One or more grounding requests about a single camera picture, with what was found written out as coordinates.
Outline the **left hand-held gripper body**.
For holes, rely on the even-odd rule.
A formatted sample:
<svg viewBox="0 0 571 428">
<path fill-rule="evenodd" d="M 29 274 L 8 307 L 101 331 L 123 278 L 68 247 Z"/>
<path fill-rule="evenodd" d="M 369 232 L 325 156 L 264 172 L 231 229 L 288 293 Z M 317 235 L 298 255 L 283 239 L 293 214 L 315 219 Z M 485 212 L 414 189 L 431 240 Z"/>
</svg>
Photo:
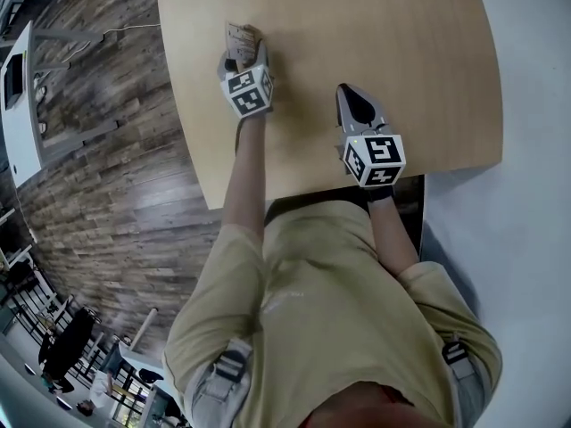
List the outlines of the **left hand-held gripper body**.
<svg viewBox="0 0 571 428">
<path fill-rule="evenodd" d="M 239 119 L 266 112 L 272 106 L 273 78 L 269 66 L 254 65 L 232 78 L 221 78 L 222 93 Z"/>
</svg>

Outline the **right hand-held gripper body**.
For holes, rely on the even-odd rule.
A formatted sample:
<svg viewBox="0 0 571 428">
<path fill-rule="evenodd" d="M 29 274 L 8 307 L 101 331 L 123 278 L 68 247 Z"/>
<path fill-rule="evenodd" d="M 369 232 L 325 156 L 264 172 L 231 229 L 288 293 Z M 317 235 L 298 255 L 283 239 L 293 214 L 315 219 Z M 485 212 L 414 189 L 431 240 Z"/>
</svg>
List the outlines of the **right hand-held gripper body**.
<svg viewBox="0 0 571 428">
<path fill-rule="evenodd" d="M 342 124 L 343 136 L 337 146 L 347 174 L 363 189 L 392 186 L 405 169 L 405 153 L 400 135 L 382 120 L 371 126 Z"/>
</svg>

